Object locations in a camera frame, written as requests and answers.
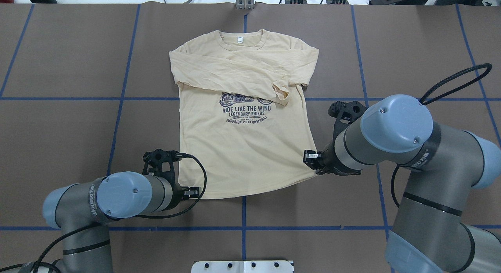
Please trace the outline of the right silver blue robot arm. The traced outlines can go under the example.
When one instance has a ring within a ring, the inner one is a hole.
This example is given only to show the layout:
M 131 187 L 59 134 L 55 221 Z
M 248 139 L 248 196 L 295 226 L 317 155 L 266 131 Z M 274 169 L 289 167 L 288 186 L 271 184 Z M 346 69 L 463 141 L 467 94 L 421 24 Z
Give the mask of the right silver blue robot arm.
M 383 161 L 410 170 L 385 259 L 399 273 L 499 273 L 500 236 L 462 223 L 473 188 L 500 175 L 500 148 L 475 134 L 433 120 L 409 95 L 369 108 L 335 102 L 333 139 L 303 161 L 318 175 L 355 175 Z

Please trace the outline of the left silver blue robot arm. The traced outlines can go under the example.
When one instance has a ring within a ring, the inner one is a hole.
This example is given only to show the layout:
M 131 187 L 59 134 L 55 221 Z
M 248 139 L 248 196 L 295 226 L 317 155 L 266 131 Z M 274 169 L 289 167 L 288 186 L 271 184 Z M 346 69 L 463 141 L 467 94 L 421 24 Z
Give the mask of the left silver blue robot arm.
M 49 272 L 112 273 L 109 224 L 131 217 L 153 218 L 180 201 L 198 202 L 205 187 L 181 186 L 170 172 L 117 172 L 88 183 L 52 191 L 43 202 L 43 217 L 62 236 L 37 261 L 22 265 L 20 273 L 37 273 L 45 255 L 63 242 L 63 257 L 48 264 Z

